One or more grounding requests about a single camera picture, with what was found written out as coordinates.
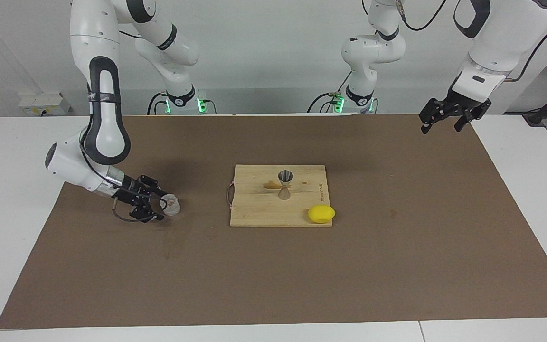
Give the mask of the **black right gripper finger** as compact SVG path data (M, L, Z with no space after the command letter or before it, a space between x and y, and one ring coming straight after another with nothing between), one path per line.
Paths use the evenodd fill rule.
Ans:
M159 185L158 181L151 177L138 178L138 197L163 198L168 195Z
M162 221L165 219L160 201L150 201L149 204L143 203L134 206L130 211L130 217L143 223L148 223L153 220Z

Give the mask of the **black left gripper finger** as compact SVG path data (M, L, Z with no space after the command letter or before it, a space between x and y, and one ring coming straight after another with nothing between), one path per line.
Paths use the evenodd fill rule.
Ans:
M430 99L419 113L421 120L421 132L428 134L435 123L449 117L450 104L446 100Z
M478 106L470 110L469 108L460 107L459 113L459 119L454 124L456 132L461 132L467 124L471 123L471 121L481 119L482 108Z

